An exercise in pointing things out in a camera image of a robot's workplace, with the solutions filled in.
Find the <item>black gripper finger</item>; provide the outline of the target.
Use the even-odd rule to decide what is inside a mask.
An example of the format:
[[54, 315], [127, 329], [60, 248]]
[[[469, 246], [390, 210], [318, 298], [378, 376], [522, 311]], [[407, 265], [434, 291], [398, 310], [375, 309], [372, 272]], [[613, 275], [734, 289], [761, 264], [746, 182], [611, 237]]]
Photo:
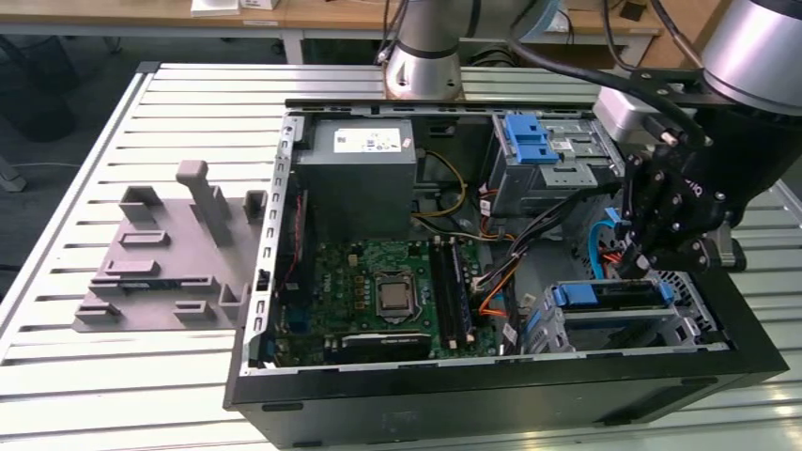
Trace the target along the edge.
[[721, 266], [714, 240], [698, 238], [675, 248], [659, 248], [650, 254], [650, 267], [665, 272], [703, 272]]
[[635, 152], [627, 156], [622, 219], [618, 238], [627, 242], [617, 272], [623, 279], [645, 277], [650, 254], [694, 240], [682, 217], [690, 191], [685, 185], [679, 152]]

